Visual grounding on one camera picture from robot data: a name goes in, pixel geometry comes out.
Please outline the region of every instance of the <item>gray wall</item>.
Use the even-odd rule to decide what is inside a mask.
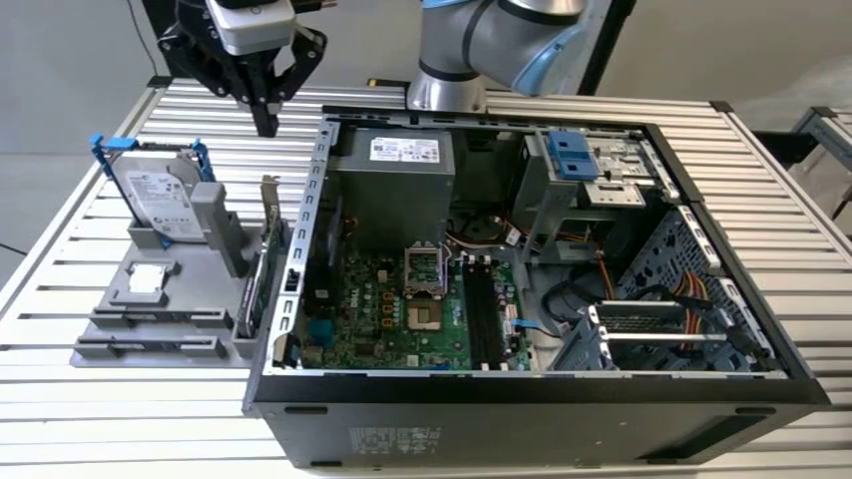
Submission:
[[[639,0],[600,95],[728,100],[753,128],[852,98],[849,0]]]
[[[0,153],[84,151],[93,132],[113,133],[153,74],[127,3],[3,0],[0,12]]]

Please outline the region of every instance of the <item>circuit board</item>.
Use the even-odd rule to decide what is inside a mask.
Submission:
[[[440,299],[407,297],[405,259],[401,255],[360,254],[352,251],[340,271],[341,301],[333,319],[333,344],[308,367],[325,369],[471,370],[468,324],[464,311],[463,264],[445,265],[445,294]],[[504,311],[519,310],[508,264],[495,264],[493,301]],[[516,352],[504,358],[507,367],[528,370],[523,333],[504,335],[504,313],[493,328],[505,349],[513,335]]]

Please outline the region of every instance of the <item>open computer tower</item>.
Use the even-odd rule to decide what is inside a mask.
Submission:
[[[324,113],[245,401],[297,466],[696,463],[828,403],[656,126]]]

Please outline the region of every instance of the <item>power supply label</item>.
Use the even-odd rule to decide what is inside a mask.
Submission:
[[[128,172],[127,181],[151,228],[175,241],[204,240],[184,184],[168,173]]]
[[[440,163],[437,140],[376,137],[371,141],[371,161]]]
[[[440,427],[351,427],[356,454],[435,454]]]

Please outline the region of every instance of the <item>ram slot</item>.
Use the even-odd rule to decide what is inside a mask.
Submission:
[[[487,364],[489,370],[499,370],[503,362],[500,322],[487,264],[464,265],[463,285],[471,364],[473,369]]]

